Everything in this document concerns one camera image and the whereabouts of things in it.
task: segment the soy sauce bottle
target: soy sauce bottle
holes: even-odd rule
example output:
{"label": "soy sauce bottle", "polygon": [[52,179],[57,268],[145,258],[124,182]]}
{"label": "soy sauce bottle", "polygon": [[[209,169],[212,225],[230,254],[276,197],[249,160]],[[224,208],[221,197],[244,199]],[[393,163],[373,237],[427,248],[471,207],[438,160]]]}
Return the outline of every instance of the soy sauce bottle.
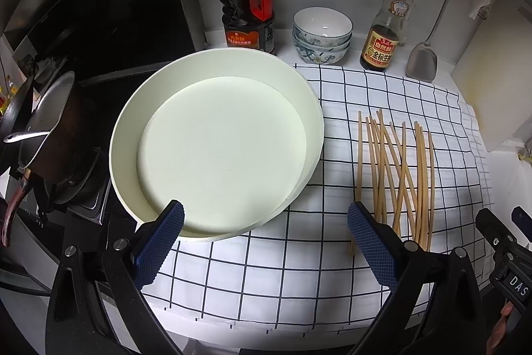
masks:
{"label": "soy sauce bottle", "polygon": [[246,47],[272,53],[272,0],[220,0],[227,47]]}
{"label": "soy sauce bottle", "polygon": [[412,1],[382,0],[360,55],[360,64],[366,70],[384,71],[388,68]]}

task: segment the checkered tablecloth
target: checkered tablecloth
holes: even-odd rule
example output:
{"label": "checkered tablecloth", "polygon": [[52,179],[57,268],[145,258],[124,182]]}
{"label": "checkered tablecloth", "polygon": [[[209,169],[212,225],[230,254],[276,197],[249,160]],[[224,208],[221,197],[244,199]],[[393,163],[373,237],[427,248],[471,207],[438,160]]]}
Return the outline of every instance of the checkered tablecloth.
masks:
{"label": "checkered tablecloth", "polygon": [[[315,90],[325,119],[324,150],[309,184],[287,210],[250,233],[214,243],[176,242],[155,282],[143,289],[147,301],[192,321],[230,327],[240,321],[265,332],[369,325],[389,290],[377,283],[360,252],[348,254],[346,213],[357,164],[363,165],[362,201],[373,209],[368,138],[363,126],[363,143],[357,142],[357,120],[358,111],[364,119],[380,108],[387,124],[406,122],[414,183],[414,122],[432,132],[437,184],[432,251],[464,246],[478,283],[485,282],[491,261],[473,221],[493,204],[493,193],[473,109],[456,93],[406,78],[347,67],[295,68]],[[359,145],[362,162],[356,161]],[[391,222],[389,190],[386,198]],[[401,227],[403,238],[410,238],[404,206]],[[424,287],[414,313],[424,311],[430,289]]]}

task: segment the blue patterned bowl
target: blue patterned bowl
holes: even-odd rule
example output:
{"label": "blue patterned bowl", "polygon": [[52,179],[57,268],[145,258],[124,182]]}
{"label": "blue patterned bowl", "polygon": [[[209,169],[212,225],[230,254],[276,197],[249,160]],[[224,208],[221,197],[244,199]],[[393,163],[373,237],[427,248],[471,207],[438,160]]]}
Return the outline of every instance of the blue patterned bowl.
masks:
{"label": "blue patterned bowl", "polygon": [[341,46],[351,38],[352,31],[349,17],[330,8],[305,8],[294,15],[294,33],[313,46]]}
{"label": "blue patterned bowl", "polygon": [[346,47],[341,50],[336,50],[336,48],[311,46],[308,43],[301,41],[293,32],[292,40],[294,41],[294,47],[296,48],[297,53],[305,62],[321,65],[330,65],[338,62],[347,53],[350,44],[349,40]]}

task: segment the chopsticks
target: chopsticks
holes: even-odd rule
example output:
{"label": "chopsticks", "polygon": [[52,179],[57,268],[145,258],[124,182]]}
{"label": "chopsticks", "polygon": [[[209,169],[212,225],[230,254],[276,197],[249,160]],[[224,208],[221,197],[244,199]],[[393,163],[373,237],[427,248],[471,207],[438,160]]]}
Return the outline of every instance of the chopsticks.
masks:
{"label": "chopsticks", "polygon": [[[421,248],[429,251],[434,230],[435,206],[434,144],[432,135],[428,131],[426,140],[423,127],[418,122],[414,123],[414,138],[416,140],[416,185],[414,185],[406,155],[406,123],[403,122],[402,124],[402,139],[399,140],[395,126],[390,122],[389,127],[395,139],[394,145],[390,139],[388,127],[384,124],[383,118],[382,109],[377,111],[375,118],[371,114],[365,118],[371,166],[373,216],[377,222],[388,223],[386,189],[389,188],[393,208],[393,221],[390,222],[392,229],[398,236],[401,236],[401,213],[403,206],[406,207],[406,215],[412,239]],[[361,200],[362,196],[362,129],[362,113],[359,112],[357,177],[354,194],[356,201]],[[399,179],[397,191],[395,190],[394,176],[390,167],[386,146],[388,146]],[[349,251],[354,255],[353,240],[351,241]]]}
{"label": "chopsticks", "polygon": [[[358,159],[356,160],[356,191],[355,202],[362,200],[362,112],[358,111]],[[349,254],[355,256],[355,240],[351,236]]]}

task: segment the wooden chopstick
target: wooden chopstick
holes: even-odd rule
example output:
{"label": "wooden chopstick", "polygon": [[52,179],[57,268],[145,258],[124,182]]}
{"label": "wooden chopstick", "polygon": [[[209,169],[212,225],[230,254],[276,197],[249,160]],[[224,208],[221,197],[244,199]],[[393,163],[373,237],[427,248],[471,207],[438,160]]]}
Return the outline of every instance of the wooden chopstick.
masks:
{"label": "wooden chopstick", "polygon": [[432,134],[429,131],[429,155],[430,155],[430,218],[429,218],[429,234],[427,240],[427,251],[430,251],[430,242],[432,241],[432,232],[434,229],[434,201],[435,201],[435,176],[434,176],[434,145],[432,142]]}
{"label": "wooden chopstick", "polygon": [[[379,119],[379,123],[382,125],[382,109],[380,109],[377,112],[377,118]],[[384,131],[380,129],[379,134],[376,134],[378,136],[378,143],[380,146],[380,156],[379,159],[377,159],[377,162],[379,164],[379,195],[377,198],[377,212],[380,212],[380,219],[383,223],[387,223],[387,216],[386,216],[386,202],[385,202],[385,186],[384,186],[384,155],[386,154],[384,151]]]}
{"label": "wooden chopstick", "polygon": [[[356,191],[355,202],[361,200],[362,196],[362,112],[358,111],[358,158],[356,160]],[[351,236],[351,242],[349,243],[349,254],[355,256],[356,247],[355,240]]]}
{"label": "wooden chopstick", "polygon": [[362,112],[358,112],[358,160],[356,163],[355,200],[362,199]]}
{"label": "wooden chopstick", "polygon": [[[402,148],[401,142],[399,142],[399,137],[397,136],[397,131],[395,131],[395,125],[393,125],[393,122],[390,122],[390,127],[392,127],[392,133],[394,135],[395,144],[397,145],[397,148],[399,149],[399,152],[401,153],[401,148]],[[412,195],[412,201],[414,203],[414,211],[417,211],[418,201],[417,201],[417,196],[416,196],[416,190],[414,189],[414,181],[412,181],[412,175],[410,174],[410,168],[408,167],[408,164],[406,165],[406,180],[408,181],[408,186],[410,188],[410,194]]]}
{"label": "wooden chopstick", "polygon": [[376,203],[376,206],[375,206],[375,214],[374,214],[374,218],[375,218],[375,221],[377,221],[378,223],[381,222],[381,216],[382,216],[382,206],[379,202],[380,200],[380,184],[381,184],[381,178],[379,177],[379,174],[380,174],[380,148],[379,148],[379,136],[377,134],[377,131],[375,129],[375,120],[371,117],[371,115],[369,116],[369,122],[370,122],[370,125],[371,125],[371,132],[372,132],[372,140],[373,140],[373,147],[374,147],[374,151],[375,151],[375,162],[376,162],[376,195],[377,195],[377,203]]}
{"label": "wooden chopstick", "polygon": [[[399,138],[397,137],[397,132],[395,131],[395,127],[393,125],[393,122],[390,122],[390,128],[392,129],[392,132],[394,134],[395,143],[397,145],[397,148],[400,151],[400,153],[402,153],[403,147],[401,146],[401,143],[399,142]],[[394,146],[392,144],[392,141],[390,140],[390,136],[388,135],[388,131],[386,129],[384,130],[384,135],[386,136],[386,141],[388,142],[388,148],[390,150],[390,154],[392,154],[392,159],[393,159],[394,164],[395,164],[395,170],[397,170],[397,176],[400,177],[401,176],[401,166],[399,164],[399,161],[397,160],[397,156],[395,155]],[[405,144],[405,155],[406,155],[406,140],[403,143]],[[412,177],[410,175],[410,170],[408,168],[408,164],[406,165],[406,178],[410,180],[409,182],[410,182],[410,185],[411,185],[412,200],[415,203],[416,193],[414,191]],[[406,188],[405,188],[405,191],[404,191],[404,201],[406,203],[406,213],[408,215],[408,222],[410,224],[410,232],[412,233],[412,235],[414,235],[414,232],[416,230],[416,222],[414,220],[414,213],[412,211],[412,204],[410,203],[410,199],[408,197],[408,191],[406,190]]]}
{"label": "wooden chopstick", "polygon": [[414,238],[414,241],[416,241],[419,244],[419,240],[421,237],[421,221],[422,221],[422,197],[423,197],[423,180],[421,176],[421,145],[420,145],[420,132],[419,132],[419,124],[416,122],[414,123],[414,128],[416,129],[416,165],[417,165],[417,172],[416,172],[416,178],[418,183],[418,192],[417,192],[417,199],[418,199],[418,206],[416,209],[416,237]]}
{"label": "wooden chopstick", "polygon": [[371,186],[373,189],[373,217],[377,218],[377,173],[375,168],[375,156],[373,154],[373,136],[371,134],[371,126],[368,117],[366,117],[366,132],[368,133],[368,143],[369,143],[369,160],[371,163]]}
{"label": "wooden chopstick", "polygon": [[[406,123],[403,122],[403,143],[406,143]],[[403,208],[403,196],[406,193],[407,206],[410,204],[408,199],[408,192],[405,191],[405,176],[406,176],[406,146],[401,146],[401,174],[399,175],[399,192],[397,194],[397,204],[394,212],[394,223],[392,228],[398,236],[401,236],[401,209]]]}
{"label": "wooden chopstick", "polygon": [[425,149],[425,136],[423,135],[423,127],[419,126],[420,135],[420,144],[421,144],[421,180],[422,180],[422,191],[423,195],[421,197],[421,206],[423,209],[422,216],[422,225],[421,225],[421,247],[426,250],[428,242],[428,232],[429,232],[429,209],[428,209],[428,198],[429,198],[429,187],[427,181],[427,152]]}
{"label": "wooden chopstick", "polygon": [[[381,132],[381,130],[379,130],[379,127],[378,127],[376,121],[373,121],[373,126],[376,129],[377,134],[380,135],[382,132]],[[397,207],[397,198],[395,196],[395,186],[394,186],[394,179],[393,179],[393,176],[392,176],[392,169],[390,168],[390,163],[389,163],[389,160],[388,160],[388,154],[386,152],[384,153],[384,165],[385,165],[386,174],[387,174],[387,177],[388,177],[388,185],[390,186],[390,196],[392,197],[392,204],[393,204],[393,208],[395,210],[395,208]],[[387,217],[387,214],[386,214],[386,210],[385,210],[385,214],[384,214],[383,220],[384,220],[383,221],[384,223],[387,223],[388,217]],[[401,236],[401,230],[399,230],[397,235]]]}

